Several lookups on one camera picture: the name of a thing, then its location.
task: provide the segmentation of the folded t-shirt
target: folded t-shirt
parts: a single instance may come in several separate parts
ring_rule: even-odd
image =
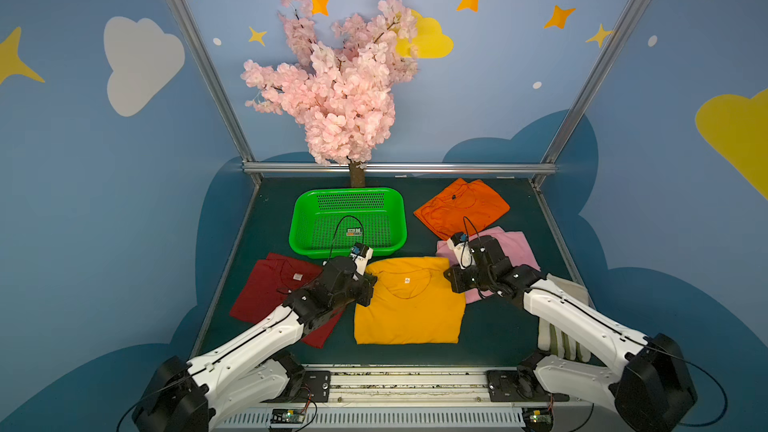
[[[481,237],[485,235],[490,235],[494,237],[496,240],[498,240],[498,244],[502,246],[502,250],[504,251],[504,254],[509,257],[509,261],[512,263],[513,266],[518,265],[530,265],[531,267],[535,268],[536,270],[541,270],[541,268],[536,263],[536,258],[533,256],[533,251],[531,250],[531,246],[528,245],[528,241],[525,239],[525,234],[522,232],[504,232],[504,229],[501,227],[494,227],[489,228],[488,230],[484,230],[480,232],[479,234]],[[473,235],[469,238],[469,240],[474,240],[477,238],[477,235]],[[467,249],[466,252],[464,252],[467,255],[465,264],[469,263],[469,250]],[[456,260],[456,254],[453,253],[453,251],[448,248],[448,244],[444,240],[438,240],[437,242],[437,253],[435,254],[438,257],[445,257],[450,262],[451,265],[458,264],[458,261]],[[470,289],[464,293],[467,304],[471,304],[473,302],[476,302],[481,299],[480,297],[480,291],[478,291],[476,288]],[[492,292],[485,292],[483,295],[487,298],[493,295]]]
[[[368,307],[355,309],[358,344],[455,344],[466,303],[443,277],[438,257],[388,258],[369,264],[379,280]]]
[[[259,260],[248,277],[248,282],[237,297],[230,315],[243,322],[258,324],[275,307],[285,301],[288,294],[314,280],[322,267],[297,258],[270,253]],[[312,331],[302,339],[307,345],[322,348],[336,323],[341,319],[343,309],[336,312],[331,320]]]
[[[463,178],[457,178],[413,215],[438,237],[446,240],[456,232],[472,232],[472,226],[483,230],[508,211],[509,204],[484,181],[466,183]],[[472,225],[469,221],[465,225],[464,217],[469,218]]]

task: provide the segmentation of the robotic arm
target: robotic arm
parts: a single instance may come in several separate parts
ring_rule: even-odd
[[[696,403],[682,352],[670,338],[649,338],[583,305],[527,265],[513,267],[495,238],[451,237],[458,265],[444,275],[452,290],[490,291],[537,315],[600,358],[605,367],[537,352],[517,368],[522,400],[535,390],[568,394],[618,412],[638,432],[669,432]],[[292,292],[262,322],[186,363],[155,372],[132,419],[141,432],[207,432],[232,414],[282,395],[295,398],[303,368],[281,349],[323,325],[345,306],[368,306],[376,278],[365,273],[372,250],[356,244],[320,276]]]
[[[493,237],[469,241],[460,232],[448,246],[458,260],[444,273],[454,292],[491,291],[560,328],[606,364],[537,352],[518,367],[515,388],[521,395],[540,386],[579,397],[617,412],[638,432],[670,431],[696,403],[696,389],[672,339],[649,338],[585,306],[536,269],[513,267]]]
[[[334,257],[311,283],[292,292],[263,321],[224,345],[192,358],[166,360],[137,404],[133,421],[142,432],[207,432],[254,404],[284,391],[294,398],[303,368],[280,350],[356,302],[370,305],[376,277],[365,273],[373,250],[355,244]]]

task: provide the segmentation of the yellow t-shirt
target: yellow t-shirt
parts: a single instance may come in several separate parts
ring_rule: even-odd
[[[446,258],[389,258],[366,272],[379,278],[368,307],[355,309],[358,344],[455,344],[466,300],[443,277]]]

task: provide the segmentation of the white cloth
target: white cloth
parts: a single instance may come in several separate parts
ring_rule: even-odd
[[[547,274],[547,279],[557,284],[558,287],[582,304],[589,304],[589,293],[587,293],[587,289],[584,286],[564,278],[555,277],[552,274]],[[592,357],[591,352],[586,347],[542,318],[538,321],[538,348],[548,350],[550,354],[556,354],[558,357],[566,358],[567,360],[589,362]]]

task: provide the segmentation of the orange t-shirt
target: orange t-shirt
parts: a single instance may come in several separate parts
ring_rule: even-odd
[[[388,258],[366,272],[379,278],[368,307],[355,308],[358,344],[455,344],[466,300],[443,277],[442,257]]]
[[[448,240],[466,228],[470,235],[475,233],[468,222],[465,228],[465,216],[480,232],[508,211],[509,204],[482,180],[467,184],[458,178],[413,214],[442,240]]]

